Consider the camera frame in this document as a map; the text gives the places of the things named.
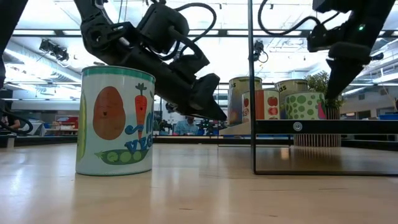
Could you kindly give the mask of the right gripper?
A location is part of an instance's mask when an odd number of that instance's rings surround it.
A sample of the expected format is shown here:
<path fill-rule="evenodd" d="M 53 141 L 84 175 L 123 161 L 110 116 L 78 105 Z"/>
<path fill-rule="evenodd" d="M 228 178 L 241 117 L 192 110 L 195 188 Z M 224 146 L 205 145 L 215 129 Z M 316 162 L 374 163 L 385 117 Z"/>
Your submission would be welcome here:
<path fill-rule="evenodd" d="M 337 98 L 358 75 L 358 64 L 368 64 L 371 49 L 384 27 L 395 0 L 345 0 L 332 1 L 331 8 L 337 12 L 350 12 L 350 16 L 338 28 L 337 38 L 330 47 L 327 59 L 331 68 L 326 96 Z"/>

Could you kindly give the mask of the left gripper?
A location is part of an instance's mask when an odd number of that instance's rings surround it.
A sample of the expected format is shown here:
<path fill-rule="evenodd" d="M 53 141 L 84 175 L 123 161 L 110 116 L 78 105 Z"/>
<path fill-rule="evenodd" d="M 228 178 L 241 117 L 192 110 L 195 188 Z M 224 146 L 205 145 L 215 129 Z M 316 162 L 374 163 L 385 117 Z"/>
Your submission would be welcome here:
<path fill-rule="evenodd" d="M 213 97 L 219 76 L 214 73 L 201 78 L 195 76 L 210 63 L 197 45 L 193 46 L 192 54 L 167 64 L 143 41 L 109 40 L 102 45 L 102 61 L 155 76 L 155 92 L 177 106 L 186 106 L 184 115 L 219 121 L 227 119 Z"/>

